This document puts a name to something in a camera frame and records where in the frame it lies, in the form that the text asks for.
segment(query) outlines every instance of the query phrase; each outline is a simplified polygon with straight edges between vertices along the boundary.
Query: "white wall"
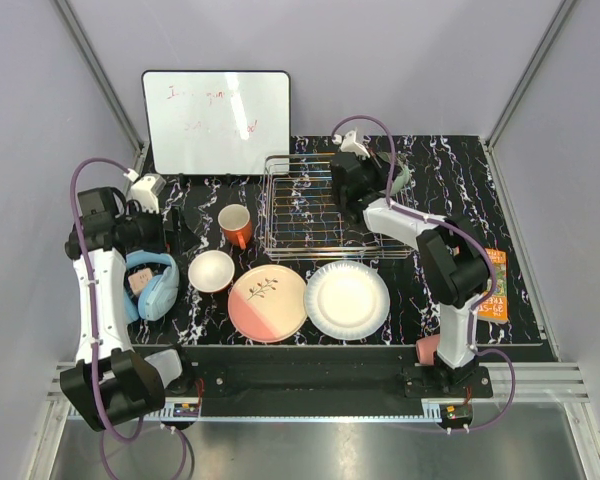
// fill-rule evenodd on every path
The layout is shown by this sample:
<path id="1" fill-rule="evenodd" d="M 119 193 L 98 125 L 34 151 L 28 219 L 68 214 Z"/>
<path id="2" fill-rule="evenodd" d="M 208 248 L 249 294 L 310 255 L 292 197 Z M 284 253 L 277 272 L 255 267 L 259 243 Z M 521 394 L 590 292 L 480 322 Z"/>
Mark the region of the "white wall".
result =
<path id="1" fill-rule="evenodd" d="M 132 154 L 51 2 L 0 0 L 0 479 L 23 478 L 55 365 L 77 346 L 71 173 Z M 94 167 L 81 186 L 114 173 Z"/>
<path id="2" fill-rule="evenodd" d="M 487 135 L 559 0 L 71 0 L 148 138 L 147 69 L 282 69 L 291 130 L 366 113 L 395 133 Z"/>
<path id="3" fill-rule="evenodd" d="M 579 2 L 496 155 L 561 355 L 600 421 L 600 0 Z"/>

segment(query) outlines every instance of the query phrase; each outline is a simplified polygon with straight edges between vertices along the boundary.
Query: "dish rack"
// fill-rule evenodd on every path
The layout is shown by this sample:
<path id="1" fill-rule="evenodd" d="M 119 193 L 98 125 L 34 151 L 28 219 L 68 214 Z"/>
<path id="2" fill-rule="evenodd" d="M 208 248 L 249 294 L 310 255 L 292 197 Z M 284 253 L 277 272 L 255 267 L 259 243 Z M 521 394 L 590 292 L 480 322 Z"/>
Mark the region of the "dish rack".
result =
<path id="1" fill-rule="evenodd" d="M 265 253 L 272 260 L 404 258 L 411 249 L 343 217 L 331 197 L 333 154 L 275 155 L 265 161 L 261 213 Z M 410 205 L 407 185 L 396 201 Z"/>

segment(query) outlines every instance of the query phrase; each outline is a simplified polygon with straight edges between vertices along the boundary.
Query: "shiny floor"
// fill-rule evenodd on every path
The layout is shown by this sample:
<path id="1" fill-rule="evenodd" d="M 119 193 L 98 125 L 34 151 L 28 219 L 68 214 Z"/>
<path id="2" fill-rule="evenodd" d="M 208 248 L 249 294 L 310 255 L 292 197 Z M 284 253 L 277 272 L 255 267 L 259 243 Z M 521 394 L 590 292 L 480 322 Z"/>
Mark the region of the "shiny floor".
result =
<path id="1" fill-rule="evenodd" d="M 474 424 L 497 410 L 476 406 Z M 198 423 L 185 432 L 195 451 L 180 477 L 195 480 L 578 480 L 585 479 L 559 405 L 514 405 L 491 429 L 469 435 L 426 435 L 395 424 Z M 98 457 L 100 436 L 82 421 L 65 428 L 54 472 L 59 479 L 108 479 Z M 180 442 L 149 424 L 131 446 L 107 438 L 120 479 L 173 476 Z"/>

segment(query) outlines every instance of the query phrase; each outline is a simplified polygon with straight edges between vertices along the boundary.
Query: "black and white marble surface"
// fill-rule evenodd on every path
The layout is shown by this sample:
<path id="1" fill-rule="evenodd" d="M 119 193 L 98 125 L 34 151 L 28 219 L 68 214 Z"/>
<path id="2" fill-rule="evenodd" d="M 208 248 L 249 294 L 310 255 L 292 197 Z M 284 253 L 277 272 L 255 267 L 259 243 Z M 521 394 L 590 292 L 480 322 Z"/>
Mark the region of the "black and white marble surface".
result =
<path id="1" fill-rule="evenodd" d="M 480 240 L 487 247 L 507 253 L 510 321 L 502 326 L 479 322 L 478 343 L 539 343 L 537 323 L 479 139 L 469 136 L 397 136 L 394 139 L 398 152 L 405 156 L 412 171 L 410 206 L 442 215 L 462 212 L 472 219 Z M 386 137 L 373 137 L 369 141 L 376 151 L 389 150 Z M 291 152 L 294 153 L 335 150 L 329 137 L 291 139 Z M 144 173 L 152 171 L 153 164 L 149 161 Z M 260 238 L 266 201 L 263 178 L 192 176 L 185 179 L 184 186 L 176 177 L 165 178 L 167 185 L 160 196 L 165 218 L 169 209 L 182 207 L 187 223 L 200 243 L 175 256 L 181 273 L 181 292 L 174 308 L 159 321 L 130 325 L 132 342 L 143 345 L 253 344 L 233 328 L 227 313 L 228 292 L 199 293 L 189 286 L 186 275 L 192 259 L 209 249 L 220 249 L 232 256 L 236 265 L 234 279 L 255 266 L 272 263 L 264 255 Z M 228 244 L 218 226 L 218 213 L 231 203 L 246 205 L 254 221 L 254 240 L 245 251 Z M 328 261 L 276 263 L 294 269 L 308 280 Z M 439 310 L 431 301 L 417 252 L 410 252 L 402 260 L 372 258 L 364 263 L 378 270 L 391 294 L 389 317 L 375 334 L 356 342 L 342 342 L 323 335 L 307 319 L 294 336 L 281 344 L 412 345 L 418 338 L 437 332 Z"/>

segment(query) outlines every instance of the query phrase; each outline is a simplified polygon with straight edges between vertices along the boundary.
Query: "mug handle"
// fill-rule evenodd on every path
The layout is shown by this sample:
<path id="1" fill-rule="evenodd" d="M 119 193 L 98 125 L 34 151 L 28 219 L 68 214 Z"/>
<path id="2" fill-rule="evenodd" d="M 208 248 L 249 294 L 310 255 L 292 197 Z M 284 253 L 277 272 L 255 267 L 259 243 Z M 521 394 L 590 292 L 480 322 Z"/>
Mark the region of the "mug handle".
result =
<path id="1" fill-rule="evenodd" d="M 240 248 L 243 250 L 247 249 L 247 242 L 244 241 L 244 237 L 242 236 L 242 232 L 238 232 L 238 243 L 240 244 Z"/>

